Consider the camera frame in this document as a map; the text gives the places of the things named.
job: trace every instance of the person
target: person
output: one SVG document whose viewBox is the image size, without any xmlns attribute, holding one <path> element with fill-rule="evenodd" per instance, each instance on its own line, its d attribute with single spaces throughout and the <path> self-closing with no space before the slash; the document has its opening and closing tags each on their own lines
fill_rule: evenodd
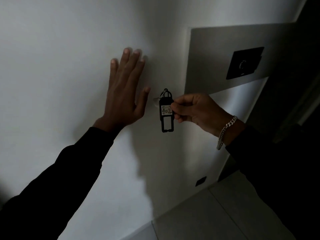
<svg viewBox="0 0 320 240">
<path fill-rule="evenodd" d="M 111 60 L 103 116 L 74 145 L 64 148 L 53 165 L 6 202 L 0 211 L 3 236 L 57 239 L 66 228 L 98 178 L 102 161 L 118 133 L 144 115 L 150 87 L 142 90 L 135 103 L 145 66 L 145 60 L 139 57 L 139 51 L 130 55 L 126 48 L 119 63 Z M 182 95 L 171 108 L 179 123 L 193 122 L 217 137 L 233 118 L 206 94 Z M 280 158 L 285 156 L 276 145 L 240 120 L 226 129 L 222 141 L 260 198 L 295 237 L 301 237 L 298 229 L 305 213 L 295 206 L 305 200 L 296 194 L 296 188 L 301 186 L 294 177 L 297 165 L 291 163 L 288 167 L 287 160 L 281 163 Z"/>
</svg>

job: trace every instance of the fingernail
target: fingernail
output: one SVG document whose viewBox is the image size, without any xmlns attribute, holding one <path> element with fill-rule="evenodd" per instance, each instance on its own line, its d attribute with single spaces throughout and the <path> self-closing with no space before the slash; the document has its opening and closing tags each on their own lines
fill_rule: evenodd
<svg viewBox="0 0 320 240">
<path fill-rule="evenodd" d="M 149 93 L 149 92 L 150 92 L 150 90 L 151 90 L 151 88 L 150 88 L 150 87 L 146 87 L 146 88 L 144 89 L 144 91 L 145 91 L 146 93 Z"/>
</svg>

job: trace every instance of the black electrical outlet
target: black electrical outlet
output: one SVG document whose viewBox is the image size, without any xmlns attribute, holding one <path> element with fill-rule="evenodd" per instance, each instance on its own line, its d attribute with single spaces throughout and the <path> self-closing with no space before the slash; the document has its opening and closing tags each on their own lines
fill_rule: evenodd
<svg viewBox="0 0 320 240">
<path fill-rule="evenodd" d="M 203 184 L 203 183 L 205 182 L 206 178 L 207 178 L 207 176 L 199 179 L 199 180 L 197 181 L 197 183 L 195 184 L 195 186 L 197 187 L 198 185 Z"/>
<path fill-rule="evenodd" d="M 233 79 L 254 73 L 261 61 L 264 47 L 233 52 L 226 79 Z"/>
</svg>

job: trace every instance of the silver bracelet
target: silver bracelet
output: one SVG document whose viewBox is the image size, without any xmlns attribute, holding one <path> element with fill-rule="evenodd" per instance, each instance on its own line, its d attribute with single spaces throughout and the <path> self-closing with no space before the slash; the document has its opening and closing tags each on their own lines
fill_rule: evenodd
<svg viewBox="0 0 320 240">
<path fill-rule="evenodd" d="M 223 127 L 223 129 L 222 129 L 222 131 L 220 132 L 220 135 L 219 135 L 217 150 L 220 150 L 221 147 L 222 147 L 222 145 L 223 145 L 222 138 L 223 138 L 224 133 L 226 132 L 226 129 L 227 129 L 228 127 L 230 127 L 231 125 L 233 125 L 233 124 L 235 123 L 235 121 L 237 120 L 237 118 L 238 118 L 237 116 L 234 116 L 234 117 L 232 118 L 232 120 L 231 120 L 228 124 L 226 124 L 225 127 Z"/>
</svg>

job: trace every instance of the grout line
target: grout line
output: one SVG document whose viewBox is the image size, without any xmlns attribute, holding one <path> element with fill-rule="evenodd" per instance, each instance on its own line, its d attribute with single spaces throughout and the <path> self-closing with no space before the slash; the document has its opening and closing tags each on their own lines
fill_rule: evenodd
<svg viewBox="0 0 320 240">
<path fill-rule="evenodd" d="M 219 203 L 219 205 L 222 207 L 222 209 L 226 212 L 226 214 L 230 217 L 230 219 L 233 221 L 233 223 L 237 226 L 237 228 L 240 230 L 240 232 L 243 234 L 243 236 L 245 236 L 245 238 L 247 240 L 249 240 L 249 238 L 244 234 L 244 232 L 240 229 L 240 227 L 238 226 L 238 224 L 233 220 L 233 218 L 229 215 L 229 213 L 226 211 L 226 209 L 222 206 L 222 204 L 218 201 L 218 199 L 214 196 L 214 194 L 209 190 L 209 192 L 211 193 L 211 195 L 215 198 L 215 200 Z"/>
<path fill-rule="evenodd" d="M 158 235 L 157 235 L 157 232 L 156 232 L 156 229 L 155 229 L 155 226 L 153 225 L 153 220 L 151 221 L 151 225 L 152 225 L 152 228 L 153 228 L 153 230 L 154 230 L 155 236 L 156 236 L 157 239 L 159 240 Z"/>
</svg>

